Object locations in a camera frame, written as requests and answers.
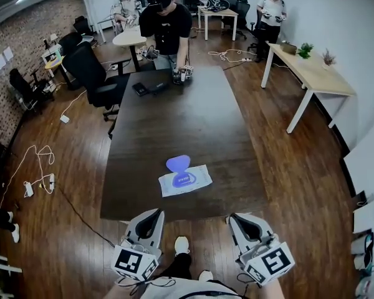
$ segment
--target round white table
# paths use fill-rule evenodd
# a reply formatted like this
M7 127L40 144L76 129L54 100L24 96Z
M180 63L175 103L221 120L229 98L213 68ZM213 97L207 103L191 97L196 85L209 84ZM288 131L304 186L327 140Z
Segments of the round white table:
M118 34L113 38L112 43L120 47L129 47L130 53L132 53L133 63L135 64L136 71L140 71L140 66L137 61L136 48L138 44L144 44L146 37L142 37L140 34L140 26L125 29L122 33Z

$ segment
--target small plant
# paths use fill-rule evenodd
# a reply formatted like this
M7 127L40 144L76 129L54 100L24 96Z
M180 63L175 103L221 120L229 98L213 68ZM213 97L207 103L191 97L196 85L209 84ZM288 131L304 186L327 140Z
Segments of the small plant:
M324 64L328 66L336 64L335 56L331 55L328 49L326 49L325 53L323 53L323 61L324 61Z
M303 59L308 59L310 58L310 51L313 50L314 45L309 44L309 43L303 43L300 46L300 49L298 49L298 54L303 58Z

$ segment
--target black t-shirt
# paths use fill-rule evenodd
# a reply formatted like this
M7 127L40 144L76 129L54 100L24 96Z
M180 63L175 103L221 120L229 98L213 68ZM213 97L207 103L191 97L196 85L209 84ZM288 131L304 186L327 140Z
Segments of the black t-shirt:
M177 54L180 37L189 37L193 18L188 9L177 4L176 9L163 17L147 7L140 16L141 36L155 36L156 49L160 54Z

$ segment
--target white paper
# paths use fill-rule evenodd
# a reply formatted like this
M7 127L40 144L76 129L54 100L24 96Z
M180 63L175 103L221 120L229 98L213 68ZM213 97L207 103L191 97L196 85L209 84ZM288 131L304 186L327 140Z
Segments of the white paper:
M174 196L184 194L186 192L195 191L198 188L205 187L212 183L211 176L208 173L206 165L195 166L185 170L186 173L191 173L196 177L194 183L183 187L174 187L173 178L178 173L166 174L159 178L162 190L162 197Z
M4 56L6 57L7 61L12 59L14 57L14 54L12 54L11 48L8 47L6 50L4 50Z
M0 54L0 70L5 66L6 60L4 60L4 57L2 54Z

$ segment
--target potted plant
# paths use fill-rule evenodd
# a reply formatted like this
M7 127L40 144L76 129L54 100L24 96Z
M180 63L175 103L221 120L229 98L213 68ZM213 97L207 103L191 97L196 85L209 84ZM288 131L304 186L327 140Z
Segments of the potted plant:
M330 51L328 49L325 50L325 53L323 53L323 69L329 70L331 68L331 65L336 64L335 56L331 55Z
M298 55L303 59L308 59L310 58L310 51L313 50L313 48L313 44L303 43L300 49L298 49Z

